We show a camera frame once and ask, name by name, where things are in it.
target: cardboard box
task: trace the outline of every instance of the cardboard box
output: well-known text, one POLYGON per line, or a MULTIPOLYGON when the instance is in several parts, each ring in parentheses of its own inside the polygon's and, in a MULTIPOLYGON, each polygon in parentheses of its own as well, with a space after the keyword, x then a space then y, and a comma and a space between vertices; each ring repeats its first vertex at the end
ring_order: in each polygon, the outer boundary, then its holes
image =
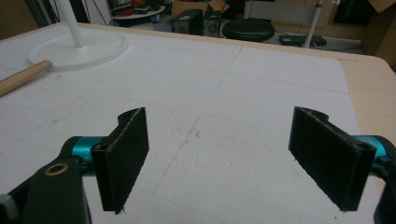
POLYGON ((396 65, 396 0, 370 0, 378 12, 367 26, 361 40, 364 54, 384 59, 396 65))
POLYGON ((178 16, 186 9, 201 9, 205 15, 207 11, 207 3, 201 2, 182 2, 180 0, 173 0, 172 2, 172 18, 178 16))

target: wooden handle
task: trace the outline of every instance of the wooden handle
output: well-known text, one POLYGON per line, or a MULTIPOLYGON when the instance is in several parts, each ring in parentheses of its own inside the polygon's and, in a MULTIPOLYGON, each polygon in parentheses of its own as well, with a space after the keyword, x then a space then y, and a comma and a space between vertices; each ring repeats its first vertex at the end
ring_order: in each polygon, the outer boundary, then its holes
POLYGON ((0 81, 0 96, 17 89, 20 85, 30 81, 32 78, 36 77, 38 74, 50 68, 52 62, 45 60, 41 63, 32 65, 4 80, 0 81))

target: chair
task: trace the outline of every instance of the chair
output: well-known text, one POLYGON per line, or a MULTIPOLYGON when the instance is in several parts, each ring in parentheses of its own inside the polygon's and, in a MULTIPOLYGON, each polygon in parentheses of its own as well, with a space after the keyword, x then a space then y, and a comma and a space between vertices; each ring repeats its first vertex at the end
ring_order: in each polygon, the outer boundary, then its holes
POLYGON ((323 0, 318 0, 315 6, 246 0, 244 19, 229 21, 222 33, 230 39, 263 42, 274 36, 275 28, 262 19, 308 23, 304 47, 309 48, 322 4, 323 0))

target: black box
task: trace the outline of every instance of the black box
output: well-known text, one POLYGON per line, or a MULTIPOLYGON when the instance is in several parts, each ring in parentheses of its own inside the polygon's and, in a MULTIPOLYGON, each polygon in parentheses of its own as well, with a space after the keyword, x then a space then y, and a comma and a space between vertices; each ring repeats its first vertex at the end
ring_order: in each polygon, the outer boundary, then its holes
POLYGON ((207 11, 204 16, 204 35, 220 37, 220 11, 207 11))
POLYGON ((172 33, 203 35, 204 17, 201 9, 187 9, 171 20, 172 33))

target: round black seat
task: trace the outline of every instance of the round black seat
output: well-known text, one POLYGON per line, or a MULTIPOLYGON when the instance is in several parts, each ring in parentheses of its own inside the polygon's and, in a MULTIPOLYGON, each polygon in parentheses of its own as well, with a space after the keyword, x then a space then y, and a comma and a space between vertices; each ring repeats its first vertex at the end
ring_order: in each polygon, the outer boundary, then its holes
POLYGON ((249 18, 229 21, 222 33, 229 39, 262 42, 274 36, 275 28, 268 21, 249 18))

